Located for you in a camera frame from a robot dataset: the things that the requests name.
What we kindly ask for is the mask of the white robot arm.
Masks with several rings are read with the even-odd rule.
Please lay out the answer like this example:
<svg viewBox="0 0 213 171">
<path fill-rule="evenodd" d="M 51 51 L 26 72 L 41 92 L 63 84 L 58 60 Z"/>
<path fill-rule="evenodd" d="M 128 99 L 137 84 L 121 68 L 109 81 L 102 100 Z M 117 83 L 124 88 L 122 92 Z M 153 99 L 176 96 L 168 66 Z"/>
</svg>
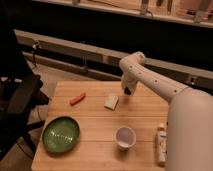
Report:
<svg viewBox="0 0 213 171">
<path fill-rule="evenodd" d="M 213 171 L 213 96 L 144 67 L 145 55 L 122 58 L 122 89 L 141 82 L 168 102 L 165 171 Z"/>
</svg>

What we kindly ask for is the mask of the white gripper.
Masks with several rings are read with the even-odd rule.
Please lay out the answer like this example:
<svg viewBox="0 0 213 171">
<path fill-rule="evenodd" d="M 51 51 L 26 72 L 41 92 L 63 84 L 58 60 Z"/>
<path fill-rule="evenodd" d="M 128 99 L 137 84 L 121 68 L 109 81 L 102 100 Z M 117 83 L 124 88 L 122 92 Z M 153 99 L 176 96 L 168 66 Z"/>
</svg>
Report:
<svg viewBox="0 0 213 171">
<path fill-rule="evenodd" d="M 121 87 L 126 95 L 133 95 L 137 87 L 137 81 L 132 77 L 123 74 L 121 77 Z"/>
</svg>

